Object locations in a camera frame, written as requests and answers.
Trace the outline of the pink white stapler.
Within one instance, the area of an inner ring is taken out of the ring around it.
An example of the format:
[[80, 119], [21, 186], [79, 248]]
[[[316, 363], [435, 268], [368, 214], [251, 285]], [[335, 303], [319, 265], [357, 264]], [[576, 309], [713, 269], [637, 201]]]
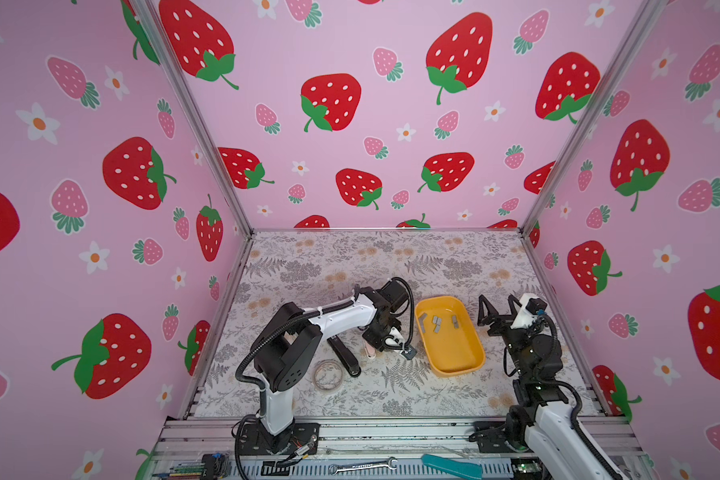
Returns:
[[377, 350], [369, 343], [364, 343], [365, 352], [368, 359], [375, 359], [377, 356]]

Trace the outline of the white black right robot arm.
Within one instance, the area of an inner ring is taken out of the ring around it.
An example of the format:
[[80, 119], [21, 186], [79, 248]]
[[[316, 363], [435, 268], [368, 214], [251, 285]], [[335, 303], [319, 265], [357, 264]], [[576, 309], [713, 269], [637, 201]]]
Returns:
[[504, 373], [512, 379], [516, 403], [500, 426], [477, 422], [468, 440], [482, 447], [505, 446], [531, 452], [549, 479], [623, 479], [579, 421], [582, 398], [556, 378], [563, 368], [562, 346], [548, 304], [531, 294], [508, 297], [501, 314], [486, 296], [478, 297], [477, 324], [504, 342]]

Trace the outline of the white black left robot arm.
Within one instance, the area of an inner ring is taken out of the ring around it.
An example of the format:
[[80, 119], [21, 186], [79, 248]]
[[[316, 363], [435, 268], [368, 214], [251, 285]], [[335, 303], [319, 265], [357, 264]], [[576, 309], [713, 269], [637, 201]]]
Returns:
[[293, 388], [308, 373], [322, 341], [359, 329], [374, 350], [397, 352], [410, 360], [416, 355], [414, 322], [413, 291], [400, 277], [379, 289], [355, 287], [350, 297], [325, 306], [282, 305], [235, 371], [237, 381], [259, 391], [256, 427], [271, 444], [292, 434]]

